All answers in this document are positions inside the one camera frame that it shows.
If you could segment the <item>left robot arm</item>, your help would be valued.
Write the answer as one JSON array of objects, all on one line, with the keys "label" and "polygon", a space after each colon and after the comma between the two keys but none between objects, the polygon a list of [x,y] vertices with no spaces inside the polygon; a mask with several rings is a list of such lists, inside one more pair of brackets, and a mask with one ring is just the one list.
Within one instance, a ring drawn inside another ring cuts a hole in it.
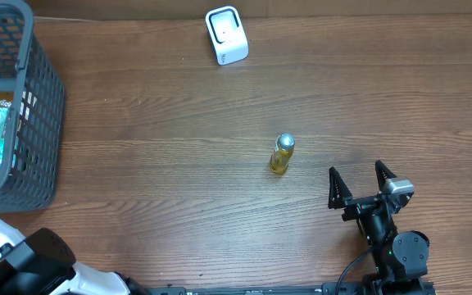
[{"label": "left robot arm", "polygon": [[135,280],[78,262],[52,230],[24,236],[0,219],[0,294],[147,294]]}]

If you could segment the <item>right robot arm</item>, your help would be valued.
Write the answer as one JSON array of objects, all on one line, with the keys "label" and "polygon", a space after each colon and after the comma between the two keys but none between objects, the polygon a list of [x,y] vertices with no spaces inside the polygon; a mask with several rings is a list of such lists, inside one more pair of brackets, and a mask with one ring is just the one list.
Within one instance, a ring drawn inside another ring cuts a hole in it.
[{"label": "right robot arm", "polygon": [[[393,220],[415,193],[414,184],[396,176],[381,160],[375,162],[379,191],[368,197],[353,197],[335,167],[329,169],[328,208],[342,209],[344,221],[354,220],[368,248],[328,286],[335,294],[434,294],[432,283],[422,277],[428,274],[429,238],[420,231],[398,232]],[[367,256],[372,256],[373,274],[362,281],[346,285],[349,271]]]}]

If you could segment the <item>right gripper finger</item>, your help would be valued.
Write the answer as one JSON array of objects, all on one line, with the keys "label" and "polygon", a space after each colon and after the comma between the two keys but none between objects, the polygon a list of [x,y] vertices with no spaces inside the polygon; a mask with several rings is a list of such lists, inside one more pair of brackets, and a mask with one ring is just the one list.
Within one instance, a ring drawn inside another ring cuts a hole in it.
[{"label": "right gripper finger", "polygon": [[380,192],[393,192],[394,182],[397,176],[381,161],[375,162],[375,172]]},{"label": "right gripper finger", "polygon": [[332,166],[329,169],[329,209],[340,209],[353,199],[352,193],[343,181],[341,175]]}]

